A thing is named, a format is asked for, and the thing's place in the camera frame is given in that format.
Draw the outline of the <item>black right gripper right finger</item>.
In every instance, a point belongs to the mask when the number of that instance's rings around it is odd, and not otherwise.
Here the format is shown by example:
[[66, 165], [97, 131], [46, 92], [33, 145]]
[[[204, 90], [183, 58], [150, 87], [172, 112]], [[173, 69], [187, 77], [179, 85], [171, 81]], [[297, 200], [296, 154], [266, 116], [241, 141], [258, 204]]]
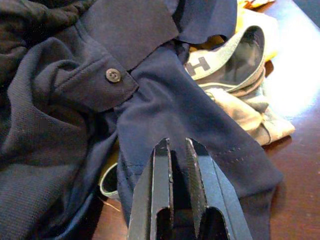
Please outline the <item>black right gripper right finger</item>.
[[197, 240], [251, 240], [236, 191], [206, 147], [186, 138], [188, 186]]

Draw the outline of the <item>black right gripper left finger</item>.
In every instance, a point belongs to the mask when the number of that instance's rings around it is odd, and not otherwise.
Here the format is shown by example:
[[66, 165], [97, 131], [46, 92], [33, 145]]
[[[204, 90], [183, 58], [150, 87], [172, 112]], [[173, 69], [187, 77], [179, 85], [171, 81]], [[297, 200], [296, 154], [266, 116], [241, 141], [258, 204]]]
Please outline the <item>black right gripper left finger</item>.
[[173, 169], [170, 140], [162, 139], [133, 191], [128, 240], [170, 240], [174, 227]]

